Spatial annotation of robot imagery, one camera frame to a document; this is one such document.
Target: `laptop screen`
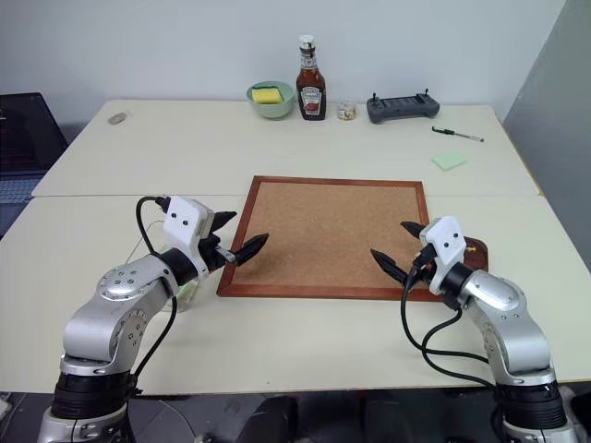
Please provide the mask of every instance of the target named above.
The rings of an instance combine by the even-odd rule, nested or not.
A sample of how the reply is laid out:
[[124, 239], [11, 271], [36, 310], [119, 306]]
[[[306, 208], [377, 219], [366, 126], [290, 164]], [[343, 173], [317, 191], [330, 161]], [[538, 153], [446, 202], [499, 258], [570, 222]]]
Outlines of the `laptop screen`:
[[0, 175], [43, 174], [66, 148], [40, 93], [0, 95]]

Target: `keyboard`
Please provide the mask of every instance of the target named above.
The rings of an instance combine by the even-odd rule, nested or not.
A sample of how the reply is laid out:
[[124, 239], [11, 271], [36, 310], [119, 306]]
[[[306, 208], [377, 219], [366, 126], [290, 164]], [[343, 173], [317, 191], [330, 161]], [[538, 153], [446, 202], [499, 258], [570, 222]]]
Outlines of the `keyboard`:
[[32, 199], [30, 193], [40, 181], [40, 178], [0, 180], [0, 205], [29, 202]]

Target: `remote controller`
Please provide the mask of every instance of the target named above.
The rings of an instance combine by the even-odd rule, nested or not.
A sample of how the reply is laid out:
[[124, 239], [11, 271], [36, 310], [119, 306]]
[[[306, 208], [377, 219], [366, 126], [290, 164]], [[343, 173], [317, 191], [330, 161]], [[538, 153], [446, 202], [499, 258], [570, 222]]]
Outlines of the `remote controller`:
[[368, 115], [371, 123], [381, 123], [392, 118], [405, 118], [424, 115], [434, 117], [440, 110], [440, 104], [435, 102], [425, 90], [424, 94], [414, 97], [397, 97], [381, 99], [373, 93], [368, 100]]

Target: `green sticky note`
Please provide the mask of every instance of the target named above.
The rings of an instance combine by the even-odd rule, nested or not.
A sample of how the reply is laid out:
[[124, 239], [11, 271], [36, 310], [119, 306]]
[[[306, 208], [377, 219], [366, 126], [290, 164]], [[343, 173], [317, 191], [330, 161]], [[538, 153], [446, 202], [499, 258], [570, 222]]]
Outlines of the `green sticky note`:
[[445, 154], [436, 155], [432, 159], [443, 171], [449, 171], [468, 161], [468, 158], [457, 152], [447, 152]]

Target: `white sticker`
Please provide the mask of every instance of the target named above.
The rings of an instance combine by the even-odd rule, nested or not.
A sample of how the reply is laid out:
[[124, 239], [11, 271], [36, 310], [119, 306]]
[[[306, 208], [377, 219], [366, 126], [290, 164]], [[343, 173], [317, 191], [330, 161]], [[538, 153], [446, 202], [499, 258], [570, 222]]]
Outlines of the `white sticker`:
[[305, 86], [300, 91], [300, 94], [306, 115], [320, 115], [320, 102], [322, 101], [322, 91], [320, 88]]

